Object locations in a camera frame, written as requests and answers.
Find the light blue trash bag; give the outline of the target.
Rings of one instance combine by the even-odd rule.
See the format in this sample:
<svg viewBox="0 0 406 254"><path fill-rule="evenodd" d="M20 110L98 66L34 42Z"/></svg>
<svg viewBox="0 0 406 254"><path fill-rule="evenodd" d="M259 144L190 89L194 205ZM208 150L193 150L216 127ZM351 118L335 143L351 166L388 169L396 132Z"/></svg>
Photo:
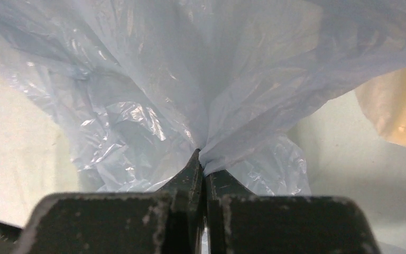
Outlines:
<svg viewBox="0 0 406 254"><path fill-rule="evenodd" d="M159 189L199 149L308 195L286 132L406 67L406 1L0 1L0 72L60 125L81 189Z"/></svg>

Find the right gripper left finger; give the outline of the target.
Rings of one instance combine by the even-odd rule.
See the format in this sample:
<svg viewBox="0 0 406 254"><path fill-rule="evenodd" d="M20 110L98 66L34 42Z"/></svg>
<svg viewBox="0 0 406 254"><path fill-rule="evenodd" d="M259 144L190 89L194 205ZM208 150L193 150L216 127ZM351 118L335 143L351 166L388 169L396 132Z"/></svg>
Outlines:
<svg viewBox="0 0 406 254"><path fill-rule="evenodd" d="M14 253L200 253L202 167L194 151L155 192L56 193L37 204Z"/></svg>

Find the clear bag with yellow rim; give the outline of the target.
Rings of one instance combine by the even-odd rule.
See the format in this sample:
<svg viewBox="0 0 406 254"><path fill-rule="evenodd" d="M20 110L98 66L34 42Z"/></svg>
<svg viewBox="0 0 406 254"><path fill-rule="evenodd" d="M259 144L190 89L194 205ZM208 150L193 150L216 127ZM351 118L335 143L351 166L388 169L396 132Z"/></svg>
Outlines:
<svg viewBox="0 0 406 254"><path fill-rule="evenodd" d="M372 78L354 92L378 135L406 147L406 68Z"/></svg>

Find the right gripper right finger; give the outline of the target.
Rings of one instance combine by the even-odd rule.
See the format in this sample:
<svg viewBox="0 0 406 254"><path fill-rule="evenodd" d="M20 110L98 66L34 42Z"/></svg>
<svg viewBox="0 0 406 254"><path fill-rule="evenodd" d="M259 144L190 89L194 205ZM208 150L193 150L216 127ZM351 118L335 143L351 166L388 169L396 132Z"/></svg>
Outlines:
<svg viewBox="0 0 406 254"><path fill-rule="evenodd" d="M226 170L205 182L210 253L380 253L349 198L258 196Z"/></svg>

